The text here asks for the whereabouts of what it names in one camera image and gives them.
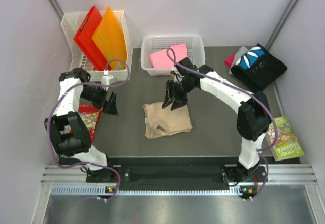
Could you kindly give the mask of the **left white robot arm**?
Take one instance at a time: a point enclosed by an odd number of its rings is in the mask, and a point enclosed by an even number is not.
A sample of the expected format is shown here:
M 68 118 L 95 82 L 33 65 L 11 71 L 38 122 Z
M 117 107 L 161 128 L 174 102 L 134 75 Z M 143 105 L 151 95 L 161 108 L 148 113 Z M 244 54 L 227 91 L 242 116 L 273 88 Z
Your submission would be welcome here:
M 44 121 L 50 141 L 59 156 L 73 157 L 86 163 L 81 170 L 97 181 L 111 181 L 115 169 L 109 158 L 92 144 L 90 132 L 79 114 L 80 99 L 88 100 L 101 112 L 118 115 L 116 93 L 106 98 L 108 89 L 89 84 L 91 75 L 83 68 L 61 73 L 59 105 Z

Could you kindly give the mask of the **beige t shirt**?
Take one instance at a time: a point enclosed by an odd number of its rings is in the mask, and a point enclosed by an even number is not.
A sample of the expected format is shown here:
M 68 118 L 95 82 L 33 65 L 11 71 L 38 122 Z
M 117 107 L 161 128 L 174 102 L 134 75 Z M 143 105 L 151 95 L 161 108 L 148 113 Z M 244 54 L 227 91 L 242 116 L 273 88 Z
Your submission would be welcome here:
M 171 105 L 162 108 L 162 102 L 144 104 L 145 137 L 155 139 L 163 136 L 171 136 L 182 132 L 190 132 L 193 129 L 188 106 L 171 110 Z

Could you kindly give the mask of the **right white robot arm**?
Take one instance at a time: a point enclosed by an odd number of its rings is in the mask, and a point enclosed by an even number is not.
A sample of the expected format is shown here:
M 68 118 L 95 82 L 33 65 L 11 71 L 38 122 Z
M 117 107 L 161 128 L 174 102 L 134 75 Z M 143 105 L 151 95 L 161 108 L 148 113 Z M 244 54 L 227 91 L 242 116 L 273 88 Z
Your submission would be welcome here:
M 207 92 L 231 107 L 237 114 L 237 131 L 242 137 L 241 152 L 237 165 L 225 170 L 225 182 L 238 184 L 249 181 L 260 164 L 258 151 L 262 147 L 271 120 L 266 113 L 269 108 L 264 93 L 251 94 L 227 80 L 222 79 L 211 67 L 196 67 L 184 58 L 172 68 L 174 80 L 166 82 L 166 94 L 162 108 L 176 110 L 187 105 L 187 95 L 195 88 Z

